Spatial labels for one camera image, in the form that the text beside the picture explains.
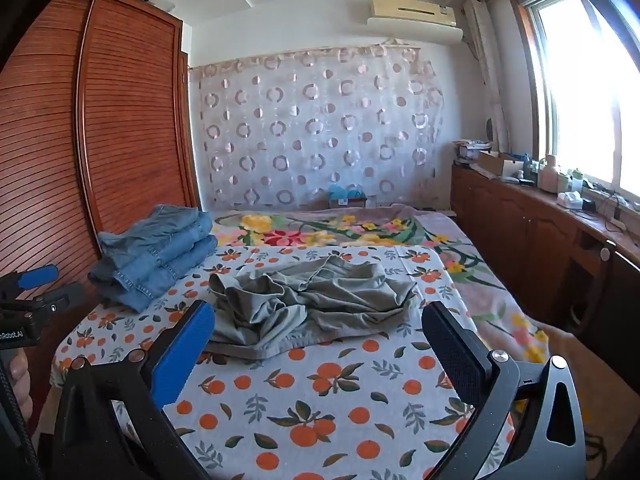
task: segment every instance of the sheer patterned curtain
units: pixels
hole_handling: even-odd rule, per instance
[[[379,205],[426,195],[444,98],[419,49],[238,59],[191,69],[190,86],[206,210],[323,207],[331,184]]]
[[[491,122],[494,128],[494,150],[508,153],[511,151],[511,141],[500,98],[501,64],[494,24],[491,21],[486,3],[478,0],[466,0],[464,9],[466,20],[471,29],[471,37],[478,53],[482,77],[489,90]]]

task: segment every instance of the bed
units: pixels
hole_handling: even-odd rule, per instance
[[[216,215],[216,253],[143,314],[98,306],[62,342],[51,382],[62,386],[74,357],[113,362],[148,348],[197,298],[211,300],[212,272],[238,274],[335,254],[377,261],[388,276],[413,280],[422,306],[441,300],[490,348],[546,360],[545,334],[511,296],[457,226],[438,213],[395,206],[265,215]],[[115,411],[135,438],[122,404]],[[423,478],[471,414],[420,328],[410,322],[375,335],[294,349],[262,361],[203,352],[180,398],[164,407],[213,478],[240,480],[406,480]],[[498,467],[513,436],[509,417],[480,476]]]

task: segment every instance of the finger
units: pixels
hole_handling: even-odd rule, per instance
[[[27,372],[14,384],[14,394],[18,404],[22,404],[27,401],[29,398],[30,387],[31,378],[29,377],[29,372]]]
[[[24,353],[24,350],[20,348],[18,353],[11,359],[9,363],[9,371],[11,373],[11,377],[14,378],[14,381],[19,380],[29,368],[29,363],[27,361],[27,354]]]
[[[27,397],[27,400],[20,405],[20,411],[22,412],[24,420],[29,420],[31,418],[31,413],[33,413],[33,401],[31,400],[31,397]]]

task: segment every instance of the louvered wooden panel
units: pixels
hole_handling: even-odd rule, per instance
[[[105,231],[126,230],[157,203],[189,203],[173,97],[178,34],[173,23],[121,2],[101,0],[96,10],[86,58],[84,140]]]
[[[0,73],[0,274],[55,264],[61,285],[97,260],[74,155],[74,88],[91,0],[53,0]],[[40,293],[45,288],[33,291]],[[28,350],[35,411],[59,341],[86,314],[52,319]]]

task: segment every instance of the wardrobe door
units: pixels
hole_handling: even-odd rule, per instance
[[[97,261],[73,136],[76,64],[90,2],[53,0],[0,72],[0,275],[56,264],[57,285],[85,282]],[[32,423],[49,391],[56,346],[85,315],[86,308],[56,313],[38,345],[27,349]]]
[[[191,205],[178,114],[179,22],[97,0],[81,59],[82,163],[97,230]]]

